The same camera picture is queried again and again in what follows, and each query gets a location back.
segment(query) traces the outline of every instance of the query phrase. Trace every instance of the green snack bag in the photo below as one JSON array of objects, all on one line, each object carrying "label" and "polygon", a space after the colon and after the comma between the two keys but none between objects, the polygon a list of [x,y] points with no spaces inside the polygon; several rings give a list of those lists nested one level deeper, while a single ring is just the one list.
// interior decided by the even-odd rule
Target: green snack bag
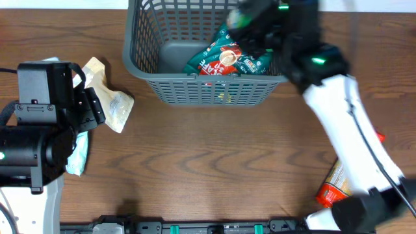
[{"label": "green snack bag", "polygon": [[183,73],[264,75],[271,60],[272,53],[266,53],[256,60],[241,51],[238,43],[230,38],[227,25],[223,24],[214,35],[213,43],[193,56],[183,69]]}]

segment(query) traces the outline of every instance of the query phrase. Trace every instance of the basket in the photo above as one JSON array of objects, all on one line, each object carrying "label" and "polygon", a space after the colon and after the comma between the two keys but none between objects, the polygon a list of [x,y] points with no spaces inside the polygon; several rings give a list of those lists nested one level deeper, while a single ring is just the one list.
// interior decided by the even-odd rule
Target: basket
[{"label": "basket", "polygon": [[181,73],[210,43],[237,0],[129,0],[123,62],[173,105],[257,105],[286,81],[273,61],[267,75]]}]

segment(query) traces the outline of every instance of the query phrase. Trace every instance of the wooden table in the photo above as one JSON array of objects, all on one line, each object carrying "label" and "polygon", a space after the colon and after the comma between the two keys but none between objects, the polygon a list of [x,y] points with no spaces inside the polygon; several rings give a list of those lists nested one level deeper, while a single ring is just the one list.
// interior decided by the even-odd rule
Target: wooden table
[{"label": "wooden table", "polygon": [[[416,169],[416,15],[361,14],[354,61],[361,95],[404,173]],[[254,108],[161,103],[122,62],[124,10],[2,10],[0,67],[57,56],[107,65],[110,88],[135,97],[122,134],[103,125],[81,177],[65,175],[62,222],[135,213],[171,221],[267,220],[320,208],[314,196],[336,158],[321,124],[290,84]],[[329,42],[347,49],[348,14],[325,13]],[[0,107],[18,99],[0,74]],[[414,233],[404,218],[381,233]]]}]

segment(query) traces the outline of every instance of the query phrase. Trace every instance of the white background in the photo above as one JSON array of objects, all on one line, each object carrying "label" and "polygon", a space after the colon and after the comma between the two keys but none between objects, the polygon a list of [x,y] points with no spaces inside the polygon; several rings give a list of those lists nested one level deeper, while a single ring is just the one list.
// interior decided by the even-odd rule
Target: white background
[{"label": "white background", "polygon": [[[321,0],[321,9],[349,11],[344,1],[354,1],[356,10],[360,12],[416,12],[416,0]],[[0,8],[127,9],[127,7],[128,0],[0,0]]]}]

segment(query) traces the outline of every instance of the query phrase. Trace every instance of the green light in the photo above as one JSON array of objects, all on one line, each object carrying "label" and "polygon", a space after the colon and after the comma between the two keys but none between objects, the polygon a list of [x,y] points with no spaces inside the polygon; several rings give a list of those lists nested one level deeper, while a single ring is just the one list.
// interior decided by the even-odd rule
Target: green light
[{"label": "green light", "polygon": [[279,6],[279,10],[288,10],[289,6]]},{"label": "green light", "polygon": [[326,62],[326,60],[322,58],[312,58],[312,62],[319,64],[319,65],[323,65]]}]

